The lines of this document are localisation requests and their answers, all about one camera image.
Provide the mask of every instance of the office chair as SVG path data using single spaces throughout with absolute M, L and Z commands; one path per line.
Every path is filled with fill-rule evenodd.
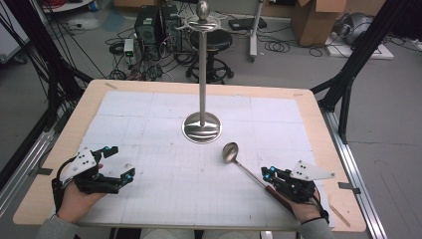
M 199 49 L 199 33 L 192 32 L 189 36 L 189 42 L 194 49 Z M 224 79 L 226 77 L 234 77 L 235 73 L 232 72 L 232 70 L 227 66 L 227 64 L 215 58 L 215 55 L 217 55 L 219 52 L 228 49 L 232 45 L 232 42 L 232 36 L 230 36 L 230 34 L 226 31 L 216 30 L 207 33 L 207 84 L 221 82 L 222 85 L 225 85 Z M 186 71 L 186 77 L 190 78 L 191 76 L 193 76 L 195 79 L 199 79 L 198 75 L 194 73 L 194 70 L 199 70 L 198 64 L 199 57 L 197 56 L 195 58 L 195 61 Z

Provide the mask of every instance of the grid paper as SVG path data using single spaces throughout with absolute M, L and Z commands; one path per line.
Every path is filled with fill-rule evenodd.
M 99 201 L 82 222 L 297 228 L 294 216 L 258 182 L 222 159 L 224 145 L 235 141 L 237 159 L 259 178 L 262 166 L 316 164 L 296 101 L 236 95 L 206 100 L 206 111 L 219 118 L 223 131 L 217 140 L 197 144 L 185 138 L 181 125 L 199 111 L 199 96 L 108 92 L 81 148 L 118 146 L 118 154 L 102 159 L 101 173 L 119 177 L 135 167 L 136 175 L 119 194 Z M 321 183 L 316 185 L 329 210 Z

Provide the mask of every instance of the gray floor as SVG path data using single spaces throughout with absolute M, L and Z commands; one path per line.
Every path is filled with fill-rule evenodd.
M 105 40 L 130 28 L 134 21 L 122 18 L 110 9 L 101 10 L 97 17 L 101 23 L 98 29 L 79 32 L 75 38 L 108 75 L 112 70 L 112 55 Z M 282 20 L 268 19 L 267 22 L 266 31 L 288 26 Z M 289 29 L 272 34 L 284 40 L 294 39 Z M 76 44 L 68 43 L 79 69 L 102 78 Z M 226 80 L 226 84 L 310 89 L 334 77 L 346 62 L 345 58 L 329 57 L 324 49 L 321 49 L 321 57 L 314 57 L 309 49 L 291 48 L 286 53 L 275 53 L 267 51 L 263 43 L 258 45 L 259 56 L 255 63 L 250 63 L 249 39 L 234 35 L 233 46 L 218 56 L 235 72 L 235 77 Z M 422 102 L 419 93 L 422 55 L 391 43 L 386 47 L 394 60 L 370 60 L 353 85 L 347 138 L 387 236 L 422 238 L 422 187 L 414 181 L 422 168 L 422 147 L 418 140 L 422 132 L 422 113 L 418 107 Z M 168 74 L 174 82 L 193 83 L 185 77 L 185 70 L 179 66 Z M 170 82 L 171 79 L 163 76 L 158 81 Z M 46 107 L 46 97 L 31 64 L 0 65 L 0 168 Z M 38 230 L 36 226 L 15 225 L 12 221 L 31 180 L 29 177 L 1 218 L 1 238 L 32 238 Z M 80 234 L 82 238 L 107 238 L 108 229 L 83 228 Z M 367 232 L 335 233 L 335 236 L 370 238 Z M 275 238 L 294 238 L 294 234 L 276 232 Z

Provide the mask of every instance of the sleeve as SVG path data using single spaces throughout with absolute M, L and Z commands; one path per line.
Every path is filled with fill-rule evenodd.
M 74 239 L 78 226 L 58 217 L 44 221 L 36 239 Z
M 299 230 L 305 239 L 334 239 L 331 229 L 323 218 L 305 222 Z

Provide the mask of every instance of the hand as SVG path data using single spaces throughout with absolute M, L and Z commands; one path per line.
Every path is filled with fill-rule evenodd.
M 76 223 L 87 215 L 91 207 L 104 196 L 106 196 L 106 193 L 86 194 L 80 192 L 77 185 L 71 182 L 65 189 L 62 206 L 57 212 L 57 216 L 62 220 Z
M 291 206 L 293 209 L 293 212 L 295 213 L 296 218 L 301 223 L 310 221 L 312 219 L 320 218 L 320 213 L 317 209 L 317 207 L 312 202 L 305 202 L 305 203 L 296 203 L 289 198 L 283 196 L 281 193 L 279 193 Z M 314 193 L 314 196 L 319 200 L 319 193 Z

